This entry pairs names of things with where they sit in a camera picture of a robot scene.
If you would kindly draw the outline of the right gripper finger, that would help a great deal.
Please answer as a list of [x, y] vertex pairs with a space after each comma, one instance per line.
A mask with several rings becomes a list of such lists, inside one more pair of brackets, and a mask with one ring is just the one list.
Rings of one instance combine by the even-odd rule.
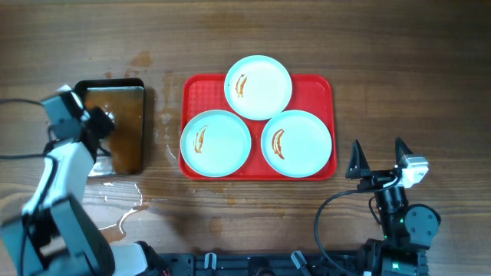
[[396, 164], [400, 168], [407, 168], [410, 159], [414, 156], [414, 153], [400, 137], [396, 138], [395, 140], [395, 156]]
[[351, 159], [345, 173], [346, 179], [362, 179], [371, 175], [371, 169], [368, 165], [361, 144], [358, 140], [353, 142]]

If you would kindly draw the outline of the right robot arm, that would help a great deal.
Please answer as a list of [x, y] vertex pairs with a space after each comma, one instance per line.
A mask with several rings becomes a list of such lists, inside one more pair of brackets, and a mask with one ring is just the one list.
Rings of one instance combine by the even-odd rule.
[[359, 193], [374, 195], [382, 240], [368, 239], [357, 254], [360, 275], [428, 275], [426, 251], [441, 223], [440, 215], [424, 204], [411, 205], [406, 191], [429, 172], [424, 156], [413, 153], [401, 138], [395, 141], [396, 164], [372, 170], [358, 141], [353, 143], [345, 177], [358, 179]]

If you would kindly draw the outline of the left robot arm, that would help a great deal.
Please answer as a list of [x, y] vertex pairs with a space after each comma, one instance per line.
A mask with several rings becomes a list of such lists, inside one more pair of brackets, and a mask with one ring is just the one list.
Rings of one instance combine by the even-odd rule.
[[46, 167], [22, 213], [1, 225], [5, 247], [20, 275], [166, 275], [167, 263], [145, 242], [112, 247], [81, 205], [99, 140], [112, 120], [95, 107], [58, 126], [80, 127], [77, 137], [51, 141]]

